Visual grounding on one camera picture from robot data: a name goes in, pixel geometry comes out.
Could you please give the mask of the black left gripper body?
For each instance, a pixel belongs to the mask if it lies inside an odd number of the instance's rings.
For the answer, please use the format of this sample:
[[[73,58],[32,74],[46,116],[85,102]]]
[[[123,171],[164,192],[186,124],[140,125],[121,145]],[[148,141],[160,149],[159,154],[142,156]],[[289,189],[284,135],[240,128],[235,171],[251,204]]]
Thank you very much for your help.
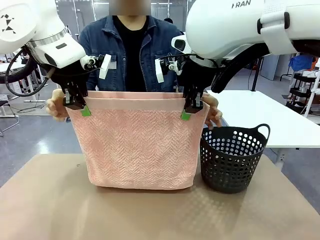
[[[62,89],[67,88],[67,83],[73,80],[77,80],[78,77],[82,78],[86,76],[88,73],[85,70],[80,61],[76,61],[66,67],[56,68],[53,75],[51,76],[51,80],[58,84]]]

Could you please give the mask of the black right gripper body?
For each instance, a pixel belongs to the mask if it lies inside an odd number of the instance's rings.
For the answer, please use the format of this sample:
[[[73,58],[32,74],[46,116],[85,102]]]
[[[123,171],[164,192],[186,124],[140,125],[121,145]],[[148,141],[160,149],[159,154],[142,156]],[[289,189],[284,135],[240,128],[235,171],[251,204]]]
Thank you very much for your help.
[[[197,87],[199,91],[204,91],[209,87],[218,70],[213,67],[207,67],[197,64],[191,59],[187,59],[182,67],[182,72],[177,75],[177,84],[179,87]]]

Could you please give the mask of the person's right hand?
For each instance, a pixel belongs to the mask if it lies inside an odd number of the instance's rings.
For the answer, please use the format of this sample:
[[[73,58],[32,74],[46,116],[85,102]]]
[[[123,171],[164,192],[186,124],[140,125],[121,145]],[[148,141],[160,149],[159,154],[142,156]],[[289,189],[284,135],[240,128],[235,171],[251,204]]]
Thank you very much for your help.
[[[65,94],[62,89],[57,88],[53,90],[52,97],[46,102],[46,111],[57,122],[65,122],[68,115],[66,107],[63,104]]]

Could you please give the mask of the person's left hand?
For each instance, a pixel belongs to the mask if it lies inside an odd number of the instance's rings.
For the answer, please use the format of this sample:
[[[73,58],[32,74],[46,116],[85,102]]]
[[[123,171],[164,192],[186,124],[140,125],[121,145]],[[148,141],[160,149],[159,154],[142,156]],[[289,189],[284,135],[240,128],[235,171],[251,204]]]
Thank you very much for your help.
[[[202,101],[209,105],[209,112],[207,114],[205,124],[209,130],[212,130],[215,126],[222,126],[222,112],[218,109],[218,100],[210,94],[204,93]]]

